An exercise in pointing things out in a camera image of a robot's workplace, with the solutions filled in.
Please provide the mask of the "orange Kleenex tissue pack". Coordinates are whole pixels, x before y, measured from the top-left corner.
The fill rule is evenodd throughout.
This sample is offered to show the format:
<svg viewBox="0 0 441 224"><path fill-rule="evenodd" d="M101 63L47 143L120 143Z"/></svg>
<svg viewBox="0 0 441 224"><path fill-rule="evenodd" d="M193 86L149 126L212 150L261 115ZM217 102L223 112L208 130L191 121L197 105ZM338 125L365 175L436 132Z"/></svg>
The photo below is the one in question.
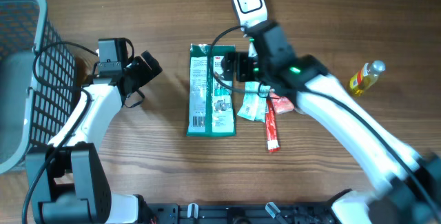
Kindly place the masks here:
<svg viewBox="0 0 441 224"><path fill-rule="evenodd" d="M269 96L276 114L284 114L295 109L294 104L288 98L278 96L273 92Z"/></svg>

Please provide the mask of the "mint green wipes packet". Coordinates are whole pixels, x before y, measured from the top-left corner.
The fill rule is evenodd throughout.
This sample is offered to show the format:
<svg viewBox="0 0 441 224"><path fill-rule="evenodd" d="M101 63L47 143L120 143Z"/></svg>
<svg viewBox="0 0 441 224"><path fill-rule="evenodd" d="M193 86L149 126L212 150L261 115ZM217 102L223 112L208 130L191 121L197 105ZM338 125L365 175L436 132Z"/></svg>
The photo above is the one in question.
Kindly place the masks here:
<svg viewBox="0 0 441 224"><path fill-rule="evenodd" d="M266 98L270 87L261 85L259 82L246 82L245 89L252 92L260 90L260 94L245 94L238 116L250 121L262 121L264 123L267 113Z"/></svg>

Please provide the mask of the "green 3M gloves package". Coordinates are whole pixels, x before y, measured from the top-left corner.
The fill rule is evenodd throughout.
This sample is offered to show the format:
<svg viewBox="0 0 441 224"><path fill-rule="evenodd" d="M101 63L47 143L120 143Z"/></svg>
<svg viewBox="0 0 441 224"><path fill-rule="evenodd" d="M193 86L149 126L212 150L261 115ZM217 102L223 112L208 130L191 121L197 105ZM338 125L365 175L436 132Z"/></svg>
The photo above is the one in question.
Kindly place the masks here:
<svg viewBox="0 0 441 224"><path fill-rule="evenodd" d="M236 134L232 92L219 84L213 72L222 74L221 61L233 45L216 45L212 58L210 46L192 44L189 60L189 125L188 136L224 137Z"/></svg>

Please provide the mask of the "red snack stick packet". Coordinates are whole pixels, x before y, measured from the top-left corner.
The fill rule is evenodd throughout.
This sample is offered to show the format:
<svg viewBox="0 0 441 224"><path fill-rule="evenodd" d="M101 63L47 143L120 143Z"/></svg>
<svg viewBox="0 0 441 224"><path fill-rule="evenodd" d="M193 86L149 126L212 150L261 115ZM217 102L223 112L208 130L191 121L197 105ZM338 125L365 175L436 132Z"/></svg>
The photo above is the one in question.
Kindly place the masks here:
<svg viewBox="0 0 441 224"><path fill-rule="evenodd" d="M265 114L265 126L267 134L267 149L269 152L277 152L280 149L277 137L275 112L270 99L266 100L267 113Z"/></svg>

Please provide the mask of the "yellow Vim bottle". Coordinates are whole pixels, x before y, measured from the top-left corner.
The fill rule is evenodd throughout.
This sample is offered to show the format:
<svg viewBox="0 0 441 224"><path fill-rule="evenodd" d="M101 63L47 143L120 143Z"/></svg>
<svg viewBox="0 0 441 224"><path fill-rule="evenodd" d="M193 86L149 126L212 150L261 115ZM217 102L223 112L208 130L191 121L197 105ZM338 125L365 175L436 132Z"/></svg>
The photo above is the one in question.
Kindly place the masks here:
<svg viewBox="0 0 441 224"><path fill-rule="evenodd" d="M365 63L363 67L350 78L347 84L349 94L351 96L361 96L378 80L378 77L385 70L386 66L383 61L376 60Z"/></svg>

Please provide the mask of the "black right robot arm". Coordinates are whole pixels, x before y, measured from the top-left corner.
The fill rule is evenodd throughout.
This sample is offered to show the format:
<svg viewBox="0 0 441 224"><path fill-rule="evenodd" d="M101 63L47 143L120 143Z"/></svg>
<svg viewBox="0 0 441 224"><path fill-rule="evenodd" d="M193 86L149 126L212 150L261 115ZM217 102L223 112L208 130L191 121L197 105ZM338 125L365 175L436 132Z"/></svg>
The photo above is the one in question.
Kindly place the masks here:
<svg viewBox="0 0 441 224"><path fill-rule="evenodd" d="M428 223L440 220L440 157L422 158L386 131L310 54L299 57L272 20L241 26L256 56L245 81L259 81L317 120L354 157L374 192L348 191L331 204L340 223Z"/></svg>

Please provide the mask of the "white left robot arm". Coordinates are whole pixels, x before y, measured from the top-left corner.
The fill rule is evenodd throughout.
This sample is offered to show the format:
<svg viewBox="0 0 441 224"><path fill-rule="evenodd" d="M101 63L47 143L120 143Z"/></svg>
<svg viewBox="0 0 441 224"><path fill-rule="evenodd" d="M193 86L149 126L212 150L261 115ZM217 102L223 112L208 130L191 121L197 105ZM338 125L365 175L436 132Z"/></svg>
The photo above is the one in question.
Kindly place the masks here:
<svg viewBox="0 0 441 224"><path fill-rule="evenodd" d="M134 54L127 38L99 39L99 61L65 125L45 148L25 157L29 189L22 223L157 223L141 195L111 191L98 149L125 101L162 69L149 53Z"/></svg>

